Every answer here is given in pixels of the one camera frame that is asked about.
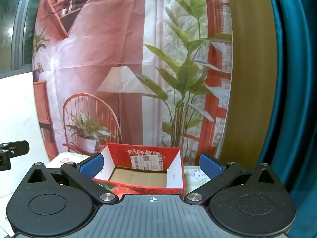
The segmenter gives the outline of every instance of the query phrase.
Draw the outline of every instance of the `black circular housing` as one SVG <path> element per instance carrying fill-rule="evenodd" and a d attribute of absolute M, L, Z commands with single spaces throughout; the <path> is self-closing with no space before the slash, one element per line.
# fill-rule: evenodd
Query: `black circular housing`
<path fill-rule="evenodd" d="M 216 193 L 209 204 L 215 222 L 243 237 L 273 237 L 287 231 L 296 209 L 288 192 L 275 185 L 238 185 Z"/>
<path fill-rule="evenodd" d="M 93 210 L 91 198 L 83 191 L 58 184 L 48 189 L 42 182 L 33 190 L 17 190 L 7 205 L 7 217 L 14 232 L 54 237 L 85 224 Z"/>

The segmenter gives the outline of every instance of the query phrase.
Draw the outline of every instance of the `chair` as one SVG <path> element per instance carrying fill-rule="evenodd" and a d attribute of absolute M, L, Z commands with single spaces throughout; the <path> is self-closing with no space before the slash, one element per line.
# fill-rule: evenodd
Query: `chair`
<path fill-rule="evenodd" d="M 69 97 L 63 105 L 63 124 L 65 131 L 66 143 L 63 143 L 63 146 L 70 150 L 75 151 L 78 154 L 83 155 L 93 155 L 88 151 L 85 151 L 77 146 L 77 135 L 73 134 L 73 130 L 69 130 L 66 125 L 72 125 L 72 115 L 80 116 L 80 112 L 83 112 L 85 115 L 90 118 L 96 119 L 99 124 L 107 128 L 107 131 L 114 135 L 114 137 L 106 137 L 105 140 L 100 140 L 100 147 L 96 146 L 95 152 L 98 152 L 99 149 L 107 142 L 111 143 L 120 143 L 121 142 L 121 130 L 119 127 L 118 119 L 113 112 L 113 110 L 107 105 L 103 100 L 98 97 L 95 97 L 91 94 L 75 94 Z"/>

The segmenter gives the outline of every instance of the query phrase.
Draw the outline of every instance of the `teal curtain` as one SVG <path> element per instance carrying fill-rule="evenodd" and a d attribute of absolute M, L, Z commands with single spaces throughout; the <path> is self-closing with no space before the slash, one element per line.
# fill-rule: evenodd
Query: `teal curtain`
<path fill-rule="evenodd" d="M 259 162 L 268 162 L 297 208 L 289 235 L 317 236 L 317 0 L 272 0 L 278 78 Z"/>

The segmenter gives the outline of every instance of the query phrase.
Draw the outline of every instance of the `open box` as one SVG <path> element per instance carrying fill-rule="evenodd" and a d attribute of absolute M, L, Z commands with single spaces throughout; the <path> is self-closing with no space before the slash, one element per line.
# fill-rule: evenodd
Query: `open box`
<path fill-rule="evenodd" d="M 107 143 L 101 154 L 104 167 L 94 181 L 119 198 L 123 194 L 184 196 L 180 149 Z"/>

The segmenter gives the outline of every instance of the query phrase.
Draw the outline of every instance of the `white flower pot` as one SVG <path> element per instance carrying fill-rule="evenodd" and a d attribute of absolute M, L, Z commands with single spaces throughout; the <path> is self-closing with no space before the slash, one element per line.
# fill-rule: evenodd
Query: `white flower pot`
<path fill-rule="evenodd" d="M 77 146 L 89 153 L 95 153 L 96 140 L 87 140 L 77 136 Z"/>

